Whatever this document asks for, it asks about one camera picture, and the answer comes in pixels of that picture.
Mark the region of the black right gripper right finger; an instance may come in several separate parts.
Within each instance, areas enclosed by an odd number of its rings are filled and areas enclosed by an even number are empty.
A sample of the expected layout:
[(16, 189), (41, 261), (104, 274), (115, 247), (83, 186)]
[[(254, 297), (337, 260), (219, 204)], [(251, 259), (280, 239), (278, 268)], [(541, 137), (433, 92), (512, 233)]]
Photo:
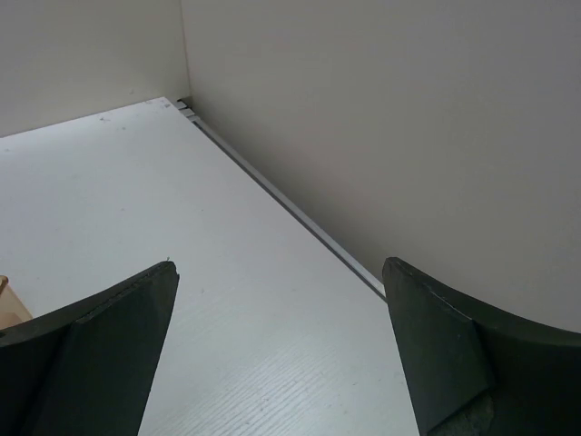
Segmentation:
[(382, 277), (420, 434), (579, 434), (579, 333), (498, 309), (397, 257)]

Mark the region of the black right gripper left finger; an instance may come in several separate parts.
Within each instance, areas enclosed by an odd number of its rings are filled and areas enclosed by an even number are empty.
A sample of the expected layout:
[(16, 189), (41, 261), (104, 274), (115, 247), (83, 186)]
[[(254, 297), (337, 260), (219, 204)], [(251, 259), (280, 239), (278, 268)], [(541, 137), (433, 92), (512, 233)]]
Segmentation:
[(1, 331), (4, 435), (135, 435), (180, 276), (171, 261)]

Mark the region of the wooden box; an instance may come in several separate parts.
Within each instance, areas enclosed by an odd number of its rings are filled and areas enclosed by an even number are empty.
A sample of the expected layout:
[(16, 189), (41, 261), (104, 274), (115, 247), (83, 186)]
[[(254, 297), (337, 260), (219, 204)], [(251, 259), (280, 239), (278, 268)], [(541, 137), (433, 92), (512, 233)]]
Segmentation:
[(0, 276), (0, 329), (4, 330), (33, 319), (22, 301), (10, 287), (7, 276)]

